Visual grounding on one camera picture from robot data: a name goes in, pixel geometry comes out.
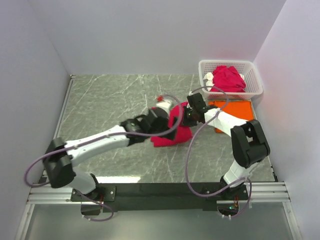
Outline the pink t shirt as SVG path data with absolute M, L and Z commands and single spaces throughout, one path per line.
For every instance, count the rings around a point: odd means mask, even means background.
M 176 105 L 172 108 L 169 115 L 168 127 L 171 128 L 174 125 L 175 117 L 179 116 L 179 106 Z M 187 126 L 179 126 L 176 129 L 176 134 L 174 140 L 170 140 L 164 137 L 154 136 L 150 138 L 155 148 L 159 147 L 170 147 L 178 144 L 185 143 L 193 137 L 192 131 Z

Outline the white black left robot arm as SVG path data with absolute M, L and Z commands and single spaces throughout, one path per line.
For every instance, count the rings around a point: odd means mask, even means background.
M 100 195 L 98 182 L 93 174 L 82 172 L 77 165 L 113 149 L 129 147 L 144 142 L 154 134 L 169 130 L 170 108 L 156 106 L 147 114 L 127 119 L 119 125 L 82 139 L 51 141 L 43 165 L 53 189 L 70 186 L 79 190 L 88 201 Z

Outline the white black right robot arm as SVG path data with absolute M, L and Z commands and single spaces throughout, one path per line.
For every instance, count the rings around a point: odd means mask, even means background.
M 249 180 L 253 169 L 270 155 L 270 146 L 260 122 L 256 119 L 245 120 L 224 111 L 228 101 L 222 106 L 207 105 L 200 93 L 190 92 L 187 96 L 188 105 L 184 107 L 182 124 L 193 127 L 197 123 L 203 125 L 196 131 L 187 150 L 185 164 L 185 180 L 188 188 L 199 197 L 221 195 L 230 200 L 237 194 L 240 185 Z M 219 190 L 213 193 L 196 192 L 189 181 L 188 161 L 195 137 L 206 126 L 214 127 L 231 137 L 233 163 L 221 177 Z

